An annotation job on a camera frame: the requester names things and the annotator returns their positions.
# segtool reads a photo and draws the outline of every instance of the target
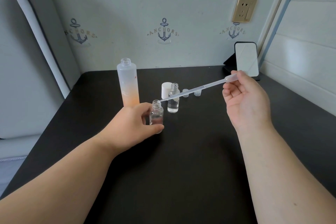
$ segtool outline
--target dark table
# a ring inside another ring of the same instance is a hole
[[[138,70],[141,102],[222,79],[221,66]],[[336,195],[336,117],[261,75],[273,123],[305,166]],[[165,129],[116,157],[86,223],[256,223],[237,135],[221,85],[165,108]],[[120,110],[116,71],[81,76],[3,197],[99,132]]]

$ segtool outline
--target tall frosted bottle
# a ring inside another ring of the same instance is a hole
[[[137,66],[128,58],[121,59],[117,65],[121,95],[124,106],[135,106],[140,103],[138,90]]]

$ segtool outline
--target anchor decal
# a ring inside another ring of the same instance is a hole
[[[163,19],[162,19],[162,23],[160,23],[160,25],[161,25],[162,27],[164,27],[164,28],[165,28],[166,26],[168,26],[168,23],[166,23],[166,21],[167,21],[167,19],[166,19],[166,18],[163,18]],[[166,37],[166,31],[165,31],[165,30],[163,31],[163,37],[160,36],[160,33],[159,33],[159,32],[157,33],[157,35],[159,36],[159,38],[161,38],[161,39],[164,40],[164,41],[166,41],[167,39],[170,38],[170,33],[169,33],[168,37]]]
[[[71,19],[70,27],[73,27],[73,28],[76,28],[76,29],[77,29],[77,28],[79,28],[80,26],[81,26],[80,24],[77,24],[77,21],[76,21],[75,18],[72,18],[72,19]],[[76,42],[82,44],[82,43],[84,43],[84,42],[87,40],[87,35],[85,35],[84,39],[82,39],[80,33],[77,33],[77,39],[74,38],[72,35],[71,35],[71,38],[72,38],[73,40],[75,40]]]
[[[232,39],[234,39],[236,36],[239,35],[239,32],[237,33],[237,35],[235,35],[235,32],[236,32],[236,26],[239,25],[240,23],[239,23],[239,22],[233,22],[233,24],[234,24],[234,29],[233,29],[232,34],[231,34],[230,31],[229,31],[229,36],[230,36]]]

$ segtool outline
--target electrical outlet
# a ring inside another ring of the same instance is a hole
[[[250,22],[257,0],[238,0],[233,13],[233,22]]]

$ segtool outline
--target white bottle cap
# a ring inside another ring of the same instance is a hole
[[[171,88],[171,82],[164,82],[161,85],[161,98],[165,99],[168,98],[168,93]]]

